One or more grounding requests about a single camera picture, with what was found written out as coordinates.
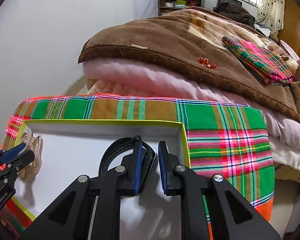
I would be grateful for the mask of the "translucent beige hair claw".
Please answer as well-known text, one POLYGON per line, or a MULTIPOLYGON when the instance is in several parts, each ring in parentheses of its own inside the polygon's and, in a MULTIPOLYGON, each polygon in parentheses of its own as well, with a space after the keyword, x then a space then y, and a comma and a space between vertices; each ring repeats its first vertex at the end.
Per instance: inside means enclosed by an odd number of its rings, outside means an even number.
POLYGON ((32 157, 32 161, 18 172, 18 176, 22 180, 26 180, 28 177, 35 177, 42 167, 43 140, 41 135, 35 137, 32 132, 24 132, 21 136, 20 143, 25 144, 20 154, 31 152, 32 157))

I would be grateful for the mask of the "black smart band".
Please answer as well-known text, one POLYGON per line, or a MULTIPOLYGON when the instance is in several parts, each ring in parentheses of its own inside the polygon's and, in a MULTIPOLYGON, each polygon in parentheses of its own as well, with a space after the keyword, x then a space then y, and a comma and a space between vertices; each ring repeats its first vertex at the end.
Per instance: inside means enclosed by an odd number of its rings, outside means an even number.
POLYGON ((142 172, 145 171, 144 167, 149 171, 155 159, 155 152, 146 142, 142 140, 140 135, 135 135, 134 137, 117 139, 106 149, 100 161, 98 175, 104 175, 107 172, 110 163, 121 153, 133 149, 137 142, 141 142, 141 164, 143 166, 142 172))

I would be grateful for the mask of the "yellow-green cardboard box tray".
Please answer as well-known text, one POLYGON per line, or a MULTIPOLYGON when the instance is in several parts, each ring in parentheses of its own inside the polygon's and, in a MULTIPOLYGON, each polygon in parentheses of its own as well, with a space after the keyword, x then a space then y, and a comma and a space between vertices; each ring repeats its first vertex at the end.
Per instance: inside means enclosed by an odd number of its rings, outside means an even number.
MULTIPOLYGON (((26 180, 17 179, 14 203, 30 220, 36 219, 78 176, 98 175, 102 155, 115 140, 140 135, 153 150, 160 141, 187 165, 184 126, 173 121, 138 120, 29 120, 19 134, 41 136, 42 166, 26 180)), ((139 196, 123 197, 121 239, 179 239, 180 199, 168 197, 161 185, 158 162, 139 196)))

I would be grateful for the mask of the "cardboard box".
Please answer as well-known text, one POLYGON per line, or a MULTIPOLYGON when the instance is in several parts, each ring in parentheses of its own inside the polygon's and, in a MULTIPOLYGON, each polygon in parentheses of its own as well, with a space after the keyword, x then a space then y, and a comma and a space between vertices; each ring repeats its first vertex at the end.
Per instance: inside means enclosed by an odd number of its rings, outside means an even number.
POLYGON ((288 165, 274 163, 275 178, 281 180, 292 180, 300 183, 300 171, 288 165))

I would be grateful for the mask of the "colourful plaid cloth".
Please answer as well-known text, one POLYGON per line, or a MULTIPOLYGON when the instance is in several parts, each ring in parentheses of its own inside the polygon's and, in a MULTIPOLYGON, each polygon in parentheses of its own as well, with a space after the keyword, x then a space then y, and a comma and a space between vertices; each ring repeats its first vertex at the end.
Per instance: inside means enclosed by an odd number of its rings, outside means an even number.
MULTIPOLYGON (((23 101, 12 115, 5 149, 19 144, 20 128, 29 120, 180 122, 185 130, 189 163, 179 162, 201 176, 222 175, 269 222, 274 166, 266 124, 257 109, 234 103, 115 94, 31 98, 23 101)), ((153 164, 159 164, 158 149, 153 151, 153 164)), ((152 168, 153 165, 148 171, 144 167, 141 191, 136 196, 142 194, 152 168)), ((21 213, 26 230, 35 219, 21 213)))

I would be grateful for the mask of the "white bedding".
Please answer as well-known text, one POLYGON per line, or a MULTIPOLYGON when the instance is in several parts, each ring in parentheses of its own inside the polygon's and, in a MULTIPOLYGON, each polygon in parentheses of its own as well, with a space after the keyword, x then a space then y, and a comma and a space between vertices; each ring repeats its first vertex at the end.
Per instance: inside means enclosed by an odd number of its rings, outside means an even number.
POLYGON ((287 165, 300 171, 300 149, 281 143, 278 138, 269 136, 269 143, 275 163, 287 165))

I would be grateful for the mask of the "folded plaid cloth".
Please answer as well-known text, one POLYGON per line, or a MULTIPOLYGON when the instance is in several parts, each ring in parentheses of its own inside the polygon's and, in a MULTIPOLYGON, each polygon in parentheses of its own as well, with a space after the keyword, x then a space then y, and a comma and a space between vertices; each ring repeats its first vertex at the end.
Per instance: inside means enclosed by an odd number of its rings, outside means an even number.
POLYGON ((225 48, 266 86, 293 81, 293 73, 284 60, 266 48, 240 38, 227 36, 222 38, 222 42, 225 48))

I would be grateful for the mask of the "red bead ornament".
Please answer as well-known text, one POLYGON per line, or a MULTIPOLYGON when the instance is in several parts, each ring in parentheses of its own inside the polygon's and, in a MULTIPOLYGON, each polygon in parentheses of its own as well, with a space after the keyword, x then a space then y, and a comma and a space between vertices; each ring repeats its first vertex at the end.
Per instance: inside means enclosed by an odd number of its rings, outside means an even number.
POLYGON ((205 57, 198 58, 198 62, 206 68, 210 68, 210 69, 216 68, 216 64, 211 62, 208 58, 205 58, 205 57))

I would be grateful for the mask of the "brown fleece blanket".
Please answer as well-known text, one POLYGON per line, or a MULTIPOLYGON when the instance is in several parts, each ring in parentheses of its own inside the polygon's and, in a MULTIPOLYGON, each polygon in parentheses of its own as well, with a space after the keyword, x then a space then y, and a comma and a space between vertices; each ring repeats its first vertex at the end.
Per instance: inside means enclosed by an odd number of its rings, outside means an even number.
POLYGON ((189 7, 103 29, 87 40, 78 62, 102 57, 154 64, 300 123, 300 62, 251 27, 207 9, 189 7), (225 48, 224 36, 252 42, 281 57, 293 73, 293 81, 266 86, 225 48), (216 68, 202 66, 200 57, 208 58, 216 68))

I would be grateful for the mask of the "wooden wardrobe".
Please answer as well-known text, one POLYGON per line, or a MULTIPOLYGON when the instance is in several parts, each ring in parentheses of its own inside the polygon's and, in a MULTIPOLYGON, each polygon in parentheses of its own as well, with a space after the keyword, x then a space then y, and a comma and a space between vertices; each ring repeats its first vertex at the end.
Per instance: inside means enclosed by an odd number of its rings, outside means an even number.
POLYGON ((300 8, 294 0, 285 0, 283 23, 278 39, 284 40, 300 57, 300 8))

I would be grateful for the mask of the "dark jacket on chair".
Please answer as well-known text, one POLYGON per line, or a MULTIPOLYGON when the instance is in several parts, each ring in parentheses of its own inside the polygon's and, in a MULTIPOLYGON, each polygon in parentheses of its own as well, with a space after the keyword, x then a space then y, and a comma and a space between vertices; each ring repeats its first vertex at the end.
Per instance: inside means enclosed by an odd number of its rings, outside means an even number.
POLYGON ((238 0, 217 0, 217 6, 213 11, 233 21, 242 23, 254 28, 255 18, 242 7, 238 0))

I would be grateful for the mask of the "wooden shelf unit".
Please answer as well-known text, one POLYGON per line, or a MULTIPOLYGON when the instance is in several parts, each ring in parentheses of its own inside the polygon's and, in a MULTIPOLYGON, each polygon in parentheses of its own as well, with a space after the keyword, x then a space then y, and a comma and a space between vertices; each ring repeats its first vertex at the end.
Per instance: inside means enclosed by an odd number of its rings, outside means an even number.
POLYGON ((164 15, 186 7, 204 7, 205 0, 158 0, 158 15, 164 15))

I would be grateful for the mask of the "patterned curtain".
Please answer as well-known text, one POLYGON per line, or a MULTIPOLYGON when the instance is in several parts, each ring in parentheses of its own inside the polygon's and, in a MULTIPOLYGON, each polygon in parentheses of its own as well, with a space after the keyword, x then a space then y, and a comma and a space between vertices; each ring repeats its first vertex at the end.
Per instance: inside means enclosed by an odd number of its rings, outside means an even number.
POLYGON ((261 0, 258 5, 256 23, 268 27, 274 35, 283 29, 285 0, 261 0))

